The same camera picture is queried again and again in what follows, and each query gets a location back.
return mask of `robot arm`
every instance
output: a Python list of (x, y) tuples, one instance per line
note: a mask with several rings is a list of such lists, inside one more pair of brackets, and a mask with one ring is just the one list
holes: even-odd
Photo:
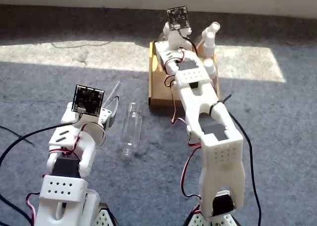
[[(177, 21), (174, 20), (172, 25), (177, 25)], [(189, 27), (179, 27), (182, 34), (190, 34)], [(201, 56), (207, 55), (207, 58), (199, 58), (199, 54), (190, 51), (190, 43), (179, 38), (178, 30), (170, 29), (167, 41), (155, 42), (162, 67), (175, 78), (172, 88), (178, 92), (185, 110), (187, 132), (201, 142), (203, 167), (199, 180), (200, 206), (205, 220), (211, 222), (242, 207), (245, 184), (243, 137), (226, 107), (219, 101), (211, 81), (215, 67), (209, 57), (213, 56), (214, 36), (218, 29), (219, 24), (213, 23), (202, 33), (204, 55)], [(215, 126), (200, 126), (201, 113), (207, 113), (216, 120), (216, 129)]]
[(118, 97), (105, 108), (102, 100), (103, 91), (77, 85), (61, 122), (79, 120), (57, 128), (50, 139), (49, 174), (44, 176), (35, 226), (93, 225), (100, 198), (82, 177), (89, 175), (96, 147), (105, 141), (105, 129), (112, 126), (118, 108)]

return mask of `red wire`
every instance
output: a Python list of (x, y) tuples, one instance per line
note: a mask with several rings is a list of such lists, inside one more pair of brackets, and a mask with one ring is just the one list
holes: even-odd
[(31, 195), (39, 195), (40, 193), (37, 192), (37, 193), (29, 193), (26, 198), (25, 198), (25, 203), (26, 205), (31, 209), (32, 211), (32, 226), (34, 226), (35, 224), (35, 217), (36, 217), (36, 211), (35, 211), (35, 208), (34, 206), (30, 203), (30, 197)]
[(199, 209), (200, 208), (200, 204), (198, 204), (195, 208), (193, 208), (192, 212), (193, 214), (201, 214), (201, 210)]
[(78, 159), (78, 155), (75, 153), (75, 150), (77, 148), (77, 145), (78, 145), (78, 142), (79, 142), (79, 139), (80, 139), (80, 133), (84, 130), (84, 128), (86, 127), (86, 125), (88, 125), (88, 123), (84, 124), (83, 126), (81, 126), (80, 130), (79, 130), (79, 133), (76, 137), (76, 140), (75, 140), (75, 143), (73, 145), (73, 149), (72, 150), (69, 150), (69, 149), (52, 149), (52, 150), (49, 150), (49, 153), (51, 152), (62, 152), (64, 153), (65, 155), (72, 155), (74, 154)]
[(188, 167), (188, 164), (189, 164), (189, 161), (190, 159), (192, 158), (192, 156), (194, 155), (194, 153), (197, 151), (197, 149), (200, 149), (201, 147), (198, 147), (198, 148), (195, 148), (193, 150), (193, 152), (191, 153), (191, 155), (188, 157), (185, 165), (184, 165), (184, 169), (183, 169), (183, 172), (182, 172), (182, 177), (180, 179), (180, 188), (182, 190), (182, 193), (184, 196), (186, 196), (187, 198), (190, 198), (190, 197), (193, 197), (193, 196), (197, 196), (199, 199), (201, 199), (201, 197), (199, 195), (196, 195), (196, 194), (190, 194), (190, 195), (186, 195), (185, 193), (185, 190), (184, 190), (184, 181), (185, 181), (185, 174), (186, 174), (186, 170), (187, 170), (187, 167)]

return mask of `cardboard base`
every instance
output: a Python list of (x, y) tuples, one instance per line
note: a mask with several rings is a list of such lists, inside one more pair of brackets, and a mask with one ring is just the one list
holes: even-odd
[[(164, 85), (164, 80), (166, 74), (158, 62), (158, 58), (155, 55), (154, 43), (150, 42), (150, 53), (149, 53), (149, 106), (151, 108), (157, 107), (172, 107), (173, 101), (170, 93), (170, 89)], [(215, 63), (216, 69), (216, 58), (214, 56), (213, 61)], [(219, 91), (219, 81), (218, 76), (213, 81), (213, 86), (215, 86), (215, 92), (220, 96)], [(174, 99), (176, 106), (181, 106), (182, 103), (176, 91), (174, 93)]]

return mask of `electronic cable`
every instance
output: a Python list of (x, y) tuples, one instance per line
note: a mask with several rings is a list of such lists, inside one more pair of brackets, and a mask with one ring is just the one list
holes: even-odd
[[(13, 133), (15, 136), (17, 136), (17, 137), (19, 137), (19, 138), (22, 137), (22, 135), (18, 134), (17, 132), (14, 132), (12, 129), (9, 129), (9, 128), (4, 127), (4, 126), (2, 126), (2, 125), (0, 125), (0, 128), (3, 129), (3, 130), (8, 131), (8, 132), (10, 132), (10, 133)], [(34, 143), (32, 143), (31, 141), (29, 141), (29, 140), (27, 140), (27, 139), (24, 139), (23, 141), (25, 141), (25, 142), (27, 142), (27, 143), (29, 143), (29, 144), (34, 145)]]
[(178, 29), (177, 31), (178, 31), (179, 35), (180, 35), (183, 39), (185, 39), (186, 41), (188, 41), (188, 42), (191, 43), (191, 45), (193, 46), (193, 48), (194, 48), (194, 50), (195, 50), (196, 55), (198, 55), (197, 47), (196, 47), (196, 45), (194, 44), (194, 42), (191, 41), (190, 38), (184, 37), (184, 36), (182, 35), (182, 33), (180, 32), (180, 29)]
[(10, 226), (10, 225), (7, 225), (7, 224), (5, 224), (5, 223), (3, 223), (1, 221), (0, 221), (0, 225), (2, 225), (2, 226)]
[[(226, 98), (224, 98), (223, 100), (219, 100), (217, 102), (215, 102), (209, 110), (209, 115), (211, 116), (211, 111), (213, 109), (213, 107), (218, 104), (218, 103), (225, 103), (229, 98), (231, 97), (231, 94), (228, 95)], [(255, 183), (255, 177), (254, 177), (254, 167), (253, 167), (253, 147), (251, 144), (251, 140), (248, 136), (248, 134), (246, 133), (246, 131), (244, 130), (244, 128), (242, 127), (242, 125), (240, 124), (240, 122), (232, 115), (232, 113), (230, 113), (228, 111), (230, 117), (233, 119), (233, 121), (238, 125), (238, 127), (240, 128), (242, 134), (244, 135), (244, 137), (246, 138), (248, 145), (249, 145), (249, 153), (250, 153), (250, 169), (251, 169), (251, 180), (252, 180), (252, 188), (253, 188), (253, 192), (254, 192), (254, 196), (256, 198), (256, 202), (258, 205), (258, 209), (259, 209), (259, 219), (258, 219), (258, 226), (261, 226), (261, 220), (262, 220), (262, 210), (261, 210), (261, 205), (260, 205), (260, 200), (258, 197), (258, 193), (257, 193), (257, 187), (256, 187), (256, 183)]]
[(186, 174), (186, 170), (187, 170), (187, 167), (188, 167), (188, 164), (189, 164), (189, 161), (191, 160), (192, 156), (194, 155), (194, 153), (200, 149), (201, 147), (198, 147), (198, 148), (195, 148), (193, 150), (193, 152), (191, 153), (191, 155), (188, 157), (185, 165), (184, 165), (184, 169), (183, 169), (183, 172), (182, 172), (182, 176), (181, 176), (181, 179), (180, 179), (180, 188), (181, 188), (181, 191), (183, 193), (184, 196), (186, 196), (187, 198), (191, 198), (193, 196), (196, 196), (198, 197), (199, 199), (201, 199), (201, 196), (200, 195), (196, 195), (196, 194), (190, 194), (190, 195), (187, 195), (185, 193), (185, 190), (184, 190), (184, 181), (185, 181), (185, 174)]
[(257, 188), (256, 188), (256, 183), (255, 183), (255, 178), (254, 178), (254, 168), (253, 168), (253, 150), (252, 150), (252, 144), (251, 140), (249, 139), (249, 136), (247, 135), (246, 131), (240, 124), (240, 122), (232, 115), (232, 113), (228, 112), (230, 117), (233, 119), (233, 121), (239, 126), (241, 132), (243, 133), (244, 137), (246, 138), (248, 144), (249, 144), (249, 152), (250, 152), (250, 168), (251, 168), (251, 180), (252, 180), (252, 187), (253, 187), (253, 192), (254, 196), (257, 201), (258, 209), (259, 209), (259, 219), (258, 219), (258, 226), (261, 226), (261, 219), (262, 219), (262, 210), (261, 210), (261, 205), (257, 193)]
[(26, 198), (25, 198), (25, 204), (30, 208), (31, 212), (32, 212), (32, 226), (34, 226), (35, 224), (35, 217), (36, 217), (36, 211), (34, 206), (30, 203), (30, 197), (31, 195), (39, 195), (40, 192), (36, 192), (36, 193), (29, 193)]
[[(46, 127), (46, 128), (41, 128), (38, 129), (34, 132), (28, 133), (24, 136), (21, 136), (20, 138), (18, 138), (17, 140), (15, 140), (13, 143), (11, 143), (11, 145), (9, 147), (7, 147), (7, 149), (2, 153), (1, 157), (0, 157), (0, 168), (1, 165), (5, 159), (5, 157), (7, 156), (7, 154), (12, 150), (12, 148), (17, 145), (19, 142), (23, 141), (24, 139), (37, 134), (37, 133), (41, 133), (47, 130), (51, 130), (51, 129), (55, 129), (55, 128), (59, 128), (59, 127), (64, 127), (64, 126), (68, 126), (68, 125), (72, 125), (77, 123), (82, 117), (82, 114), (79, 115), (78, 119), (74, 122), (69, 122), (69, 123), (60, 123), (60, 124), (56, 124), (50, 127)], [(1, 194), (0, 194), (0, 200), (3, 201), (5, 204), (7, 204), (8, 206), (10, 206), (12, 209), (14, 209), (15, 211), (17, 211), (19, 214), (21, 214), (28, 222), (30, 225), (32, 225), (32, 220), (31, 218), (19, 207), (17, 207), (16, 205), (14, 205), (13, 203), (11, 203), (10, 201), (8, 201), (7, 199), (5, 199)]]

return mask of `black wire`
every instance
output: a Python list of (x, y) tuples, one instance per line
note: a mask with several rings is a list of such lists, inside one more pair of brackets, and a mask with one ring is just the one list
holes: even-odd
[(244, 130), (244, 128), (242, 127), (242, 125), (239, 123), (239, 121), (232, 115), (232, 113), (228, 112), (230, 117), (233, 119), (233, 121), (239, 126), (239, 128), (241, 129), (241, 132), (243, 133), (244, 137), (246, 138), (248, 144), (249, 144), (249, 148), (250, 148), (250, 165), (251, 165), (251, 179), (252, 179), (252, 187), (253, 187), (253, 192), (254, 192), (254, 196), (256, 198), (257, 201), (257, 205), (258, 205), (258, 209), (259, 209), (259, 220), (258, 220), (258, 226), (261, 225), (261, 219), (262, 219), (262, 210), (261, 210), (261, 205), (260, 205), (260, 201), (259, 201), (259, 197), (258, 197), (258, 193), (257, 193), (257, 188), (256, 188), (256, 183), (255, 183), (255, 179), (254, 179), (254, 169), (253, 169), (253, 152), (252, 152), (252, 144), (251, 144), (251, 140), (249, 139), (249, 136), (247, 135), (246, 131)]
[[(79, 115), (79, 118), (74, 121), (74, 122), (69, 122), (69, 123), (59, 123), (59, 124), (56, 124), (56, 125), (53, 125), (51, 127), (46, 127), (46, 128), (41, 128), (41, 129), (38, 129), (34, 132), (31, 132), (27, 135), (24, 135), (24, 136), (21, 136), (20, 138), (18, 138), (17, 140), (15, 140), (13, 143), (11, 143), (11, 145), (4, 151), (4, 153), (2, 153), (1, 157), (0, 157), (0, 168), (1, 168), (1, 165), (4, 161), (4, 158), (7, 156), (7, 154), (11, 151), (11, 149), (17, 145), (19, 142), (23, 141), (24, 139), (34, 135), (34, 134), (37, 134), (37, 133), (41, 133), (41, 132), (44, 132), (44, 131), (47, 131), (47, 130), (51, 130), (51, 129), (54, 129), (54, 128), (59, 128), (59, 127), (64, 127), (64, 126), (68, 126), (68, 125), (72, 125), (72, 124), (75, 124), (77, 123), (80, 119), (81, 119), (82, 115)], [(0, 194), (0, 200), (3, 201), (5, 204), (7, 204), (8, 206), (10, 206), (12, 209), (14, 209), (15, 211), (17, 211), (19, 214), (21, 214), (28, 222), (30, 225), (32, 225), (32, 220), (31, 218), (22, 210), (20, 209), (19, 207), (17, 207), (16, 205), (14, 205), (13, 203), (11, 203), (10, 201), (8, 201), (7, 199), (5, 199), (1, 194)]]
[[(13, 133), (15, 136), (17, 136), (17, 137), (19, 137), (19, 138), (22, 137), (22, 135), (18, 134), (17, 132), (14, 132), (12, 129), (9, 129), (9, 128), (4, 127), (4, 126), (2, 126), (2, 125), (0, 125), (0, 128), (1, 128), (1, 129), (4, 129), (4, 130), (6, 130), (6, 131), (8, 131), (8, 132), (10, 132), (10, 133)], [(27, 143), (29, 143), (29, 144), (34, 145), (31, 141), (29, 141), (29, 140), (27, 140), (27, 139), (24, 139), (24, 141), (27, 142)]]
[(191, 45), (193, 46), (193, 48), (194, 48), (194, 50), (195, 50), (195, 53), (196, 53), (196, 55), (197, 55), (197, 54), (198, 54), (198, 52), (197, 52), (197, 47), (196, 47), (196, 45), (194, 44), (194, 42), (191, 41), (190, 38), (184, 37), (184, 36), (182, 35), (182, 33), (180, 32), (180, 29), (178, 29), (177, 31), (178, 31), (179, 35), (180, 35), (183, 39), (185, 39), (186, 41), (188, 41), (188, 42), (191, 43)]
[(2, 223), (1, 221), (0, 221), (0, 225), (2, 225), (2, 226), (10, 226), (10, 225), (7, 225), (5, 223)]

